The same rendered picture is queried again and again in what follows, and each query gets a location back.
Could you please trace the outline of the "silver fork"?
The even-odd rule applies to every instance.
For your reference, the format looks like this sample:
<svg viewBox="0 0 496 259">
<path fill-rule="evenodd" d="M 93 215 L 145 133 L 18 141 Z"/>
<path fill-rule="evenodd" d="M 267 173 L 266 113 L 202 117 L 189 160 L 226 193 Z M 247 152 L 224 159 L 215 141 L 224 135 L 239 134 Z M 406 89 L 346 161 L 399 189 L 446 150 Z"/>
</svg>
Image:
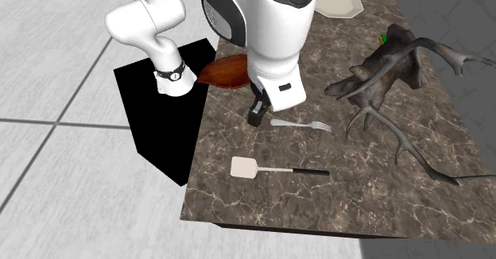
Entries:
<svg viewBox="0 0 496 259">
<path fill-rule="evenodd" d="M 331 127 L 325 123 L 314 121 L 310 123 L 295 123 L 295 122 L 288 122 L 285 120 L 281 119 L 271 119 L 270 120 L 270 125 L 271 126 L 299 126 L 299 127 L 310 127 L 315 130 L 325 130 L 328 132 L 331 132 Z"/>
</svg>

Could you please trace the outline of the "brown wooden leaf-shaped dish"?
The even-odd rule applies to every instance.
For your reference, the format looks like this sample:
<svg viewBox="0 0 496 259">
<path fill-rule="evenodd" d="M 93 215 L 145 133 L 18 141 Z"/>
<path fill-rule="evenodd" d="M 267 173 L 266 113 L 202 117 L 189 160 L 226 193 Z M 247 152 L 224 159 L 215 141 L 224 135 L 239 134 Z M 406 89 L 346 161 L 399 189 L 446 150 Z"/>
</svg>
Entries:
<svg viewBox="0 0 496 259">
<path fill-rule="evenodd" d="M 200 71 L 197 82 L 224 89 L 249 85 L 247 55 L 226 56 L 211 62 Z"/>
</svg>

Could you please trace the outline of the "brown marble table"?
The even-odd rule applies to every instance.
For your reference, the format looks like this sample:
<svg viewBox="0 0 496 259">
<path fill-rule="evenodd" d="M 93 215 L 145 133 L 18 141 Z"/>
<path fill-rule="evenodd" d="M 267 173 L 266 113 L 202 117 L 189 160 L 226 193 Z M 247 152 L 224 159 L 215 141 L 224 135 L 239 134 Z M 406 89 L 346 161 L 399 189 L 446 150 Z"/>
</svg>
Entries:
<svg viewBox="0 0 496 259">
<path fill-rule="evenodd" d="M 306 100 L 259 127 L 247 123 L 254 101 L 248 87 L 210 87 L 180 217 L 225 227 L 301 233 L 348 234 L 354 238 L 426 238 L 496 244 L 496 180 L 453 186 L 432 180 L 409 153 L 394 162 L 397 139 L 380 122 L 349 131 L 357 107 L 324 94 L 350 75 L 379 45 L 393 23 L 407 21 L 396 0 L 361 0 L 352 19 L 316 14 L 300 54 Z M 452 105 L 427 57 L 423 86 L 396 82 L 382 113 L 396 123 L 426 161 L 449 176 L 490 175 L 490 169 Z M 270 125 L 322 122 L 331 132 Z M 232 157 L 254 158 L 260 167 L 326 170 L 329 176 L 259 172 L 233 177 Z"/>
</svg>

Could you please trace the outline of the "black robot stand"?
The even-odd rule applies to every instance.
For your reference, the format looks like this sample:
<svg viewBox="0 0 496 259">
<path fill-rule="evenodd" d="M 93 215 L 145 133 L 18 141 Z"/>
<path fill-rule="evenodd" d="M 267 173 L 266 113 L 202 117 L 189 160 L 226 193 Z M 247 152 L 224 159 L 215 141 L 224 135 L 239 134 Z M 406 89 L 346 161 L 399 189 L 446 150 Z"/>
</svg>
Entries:
<svg viewBox="0 0 496 259">
<path fill-rule="evenodd" d="M 157 91 L 150 59 L 114 69 L 137 152 L 176 184 L 188 182 L 209 86 L 186 95 Z"/>
</svg>

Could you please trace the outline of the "grey deer head with antlers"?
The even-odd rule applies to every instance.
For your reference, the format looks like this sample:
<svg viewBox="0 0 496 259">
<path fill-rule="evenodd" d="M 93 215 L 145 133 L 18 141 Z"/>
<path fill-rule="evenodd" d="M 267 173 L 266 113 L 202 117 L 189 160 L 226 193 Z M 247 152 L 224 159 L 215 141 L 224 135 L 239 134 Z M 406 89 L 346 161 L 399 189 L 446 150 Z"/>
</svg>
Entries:
<svg viewBox="0 0 496 259">
<path fill-rule="evenodd" d="M 352 76 L 339 82 L 329 84 L 324 94 L 335 96 L 338 100 L 346 99 L 359 111 L 350 120 L 349 131 L 360 116 L 365 115 L 363 129 L 367 130 L 374 119 L 379 120 L 397 138 L 397 150 L 394 162 L 402 152 L 407 151 L 416 158 L 432 180 L 439 180 L 458 186 L 461 181 L 494 179 L 496 175 L 448 176 L 435 170 L 419 153 L 401 129 L 380 112 L 386 94 L 395 81 L 401 80 L 411 89 L 422 88 L 422 63 L 419 48 L 426 48 L 443 58 L 457 76 L 463 74 L 466 62 L 480 62 L 496 68 L 496 62 L 481 56 L 472 56 L 426 37 L 415 37 L 413 32 L 392 24 L 388 26 L 386 41 L 378 47 L 362 64 L 350 67 Z"/>
</svg>

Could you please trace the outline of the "white octagonal plate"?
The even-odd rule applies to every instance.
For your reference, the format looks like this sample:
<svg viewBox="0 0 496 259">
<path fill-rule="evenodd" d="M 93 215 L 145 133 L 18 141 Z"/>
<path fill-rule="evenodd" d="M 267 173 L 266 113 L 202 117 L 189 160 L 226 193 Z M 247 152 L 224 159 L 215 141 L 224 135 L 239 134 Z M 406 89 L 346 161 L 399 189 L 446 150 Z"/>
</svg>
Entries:
<svg viewBox="0 0 496 259">
<path fill-rule="evenodd" d="M 316 12 L 329 18 L 351 19 L 364 11 L 361 0 L 317 0 Z"/>
</svg>

